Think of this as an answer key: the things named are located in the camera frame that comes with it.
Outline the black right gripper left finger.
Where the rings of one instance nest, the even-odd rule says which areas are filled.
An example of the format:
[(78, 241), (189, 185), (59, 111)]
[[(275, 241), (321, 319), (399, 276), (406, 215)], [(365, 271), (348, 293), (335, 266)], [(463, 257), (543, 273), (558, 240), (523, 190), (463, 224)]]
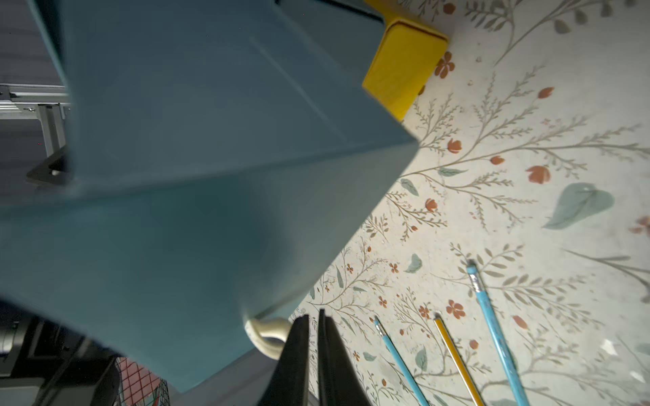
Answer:
[(309, 393), (309, 316), (257, 323), (257, 348), (278, 360), (259, 405), (307, 405)]

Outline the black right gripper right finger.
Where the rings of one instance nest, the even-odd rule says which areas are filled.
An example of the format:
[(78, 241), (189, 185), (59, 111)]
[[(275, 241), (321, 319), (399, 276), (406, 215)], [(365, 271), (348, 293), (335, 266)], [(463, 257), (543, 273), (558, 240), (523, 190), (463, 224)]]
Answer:
[(318, 316), (318, 399), (325, 406), (371, 406), (334, 320)]

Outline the teal drawer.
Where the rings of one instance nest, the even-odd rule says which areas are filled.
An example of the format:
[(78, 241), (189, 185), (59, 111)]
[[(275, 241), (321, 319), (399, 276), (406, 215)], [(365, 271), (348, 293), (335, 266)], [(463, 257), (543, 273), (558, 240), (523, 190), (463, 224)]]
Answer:
[(286, 317), (416, 140), (273, 1), (62, 1), (71, 180), (1, 207), (1, 296), (187, 391)]

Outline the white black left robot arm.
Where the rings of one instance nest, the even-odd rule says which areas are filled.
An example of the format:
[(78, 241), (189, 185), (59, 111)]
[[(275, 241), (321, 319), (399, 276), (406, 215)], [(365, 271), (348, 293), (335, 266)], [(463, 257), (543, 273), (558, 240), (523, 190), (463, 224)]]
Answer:
[(117, 358), (83, 334), (1, 303), (2, 405), (113, 405)]

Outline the yellow lower drawer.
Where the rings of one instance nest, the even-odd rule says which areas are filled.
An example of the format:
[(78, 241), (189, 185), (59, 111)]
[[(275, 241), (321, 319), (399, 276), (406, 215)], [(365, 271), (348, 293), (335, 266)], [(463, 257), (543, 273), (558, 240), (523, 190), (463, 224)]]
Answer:
[(367, 5), (382, 18), (384, 33), (362, 86), (401, 121), (450, 39), (394, 1), (369, 0)]

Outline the light blue pencil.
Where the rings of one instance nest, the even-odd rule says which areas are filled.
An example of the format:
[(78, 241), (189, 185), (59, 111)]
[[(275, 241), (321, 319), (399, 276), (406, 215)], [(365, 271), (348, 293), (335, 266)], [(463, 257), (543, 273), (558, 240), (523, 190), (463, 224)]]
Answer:
[(386, 332), (384, 326), (382, 325), (381, 321), (377, 316), (374, 316), (373, 318), (373, 324), (375, 328), (377, 329), (377, 332), (379, 336), (382, 338), (384, 345), (386, 348), (389, 350), (389, 353), (393, 357), (396, 365), (398, 366), (401, 374), (403, 375), (404, 379), (406, 379), (406, 383), (408, 384), (409, 388), (413, 392), (418, 404), (421, 406), (429, 406), (429, 402), (427, 401), (423, 391), (420, 389), (419, 385), (416, 383), (413, 375), (411, 375), (411, 372), (409, 371), (408, 367), (406, 366), (406, 363), (404, 362), (403, 358), (401, 357), (399, 351), (397, 350), (396, 346), (394, 345), (392, 339)]
[(487, 328), (489, 329), (494, 347), (496, 348), (499, 355), (499, 360), (504, 369), (504, 373), (511, 388), (511, 392), (513, 393), (515, 402), (519, 406), (530, 406), (530, 401), (521, 383), (521, 378), (519, 377), (516, 370), (513, 357), (506, 343), (506, 339), (501, 326), (499, 325), (499, 321), (494, 312), (494, 308), (489, 299), (489, 295), (483, 286), (476, 263), (472, 260), (469, 260), (467, 263), (467, 274), (469, 276), (472, 289), (477, 296), (477, 303), (479, 304), (484, 320), (487, 323)]

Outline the yellow pencil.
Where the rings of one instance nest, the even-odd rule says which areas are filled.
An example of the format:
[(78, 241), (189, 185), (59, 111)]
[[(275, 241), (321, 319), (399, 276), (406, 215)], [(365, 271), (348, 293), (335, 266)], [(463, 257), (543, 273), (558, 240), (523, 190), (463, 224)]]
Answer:
[(436, 328), (438, 329), (441, 338), (443, 339), (443, 342), (445, 343), (445, 347), (450, 353), (450, 357), (452, 358), (456, 369), (460, 373), (460, 377), (464, 382), (467, 391), (470, 394), (470, 398), (472, 402), (475, 404), (475, 406), (485, 406), (486, 404), (482, 400), (482, 396), (479, 390), (477, 389), (477, 386), (474, 383), (474, 380), (472, 379), (472, 376), (469, 370), (467, 369), (467, 366), (462, 360), (460, 353), (456, 348), (455, 342), (452, 336), (450, 335), (449, 330), (445, 326), (445, 323), (443, 322), (442, 316), (440, 316), (439, 313), (436, 313), (433, 321), (435, 323)]

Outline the floral patterned table mat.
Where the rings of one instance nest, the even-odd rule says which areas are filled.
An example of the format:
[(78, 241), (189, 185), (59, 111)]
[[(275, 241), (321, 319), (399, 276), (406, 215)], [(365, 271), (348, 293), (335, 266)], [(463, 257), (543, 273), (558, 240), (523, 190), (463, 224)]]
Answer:
[(649, 4), (406, 1), (450, 37), (404, 126), (420, 142), (296, 309), (337, 323), (375, 405), (514, 404), (477, 265), (533, 405), (649, 402)]

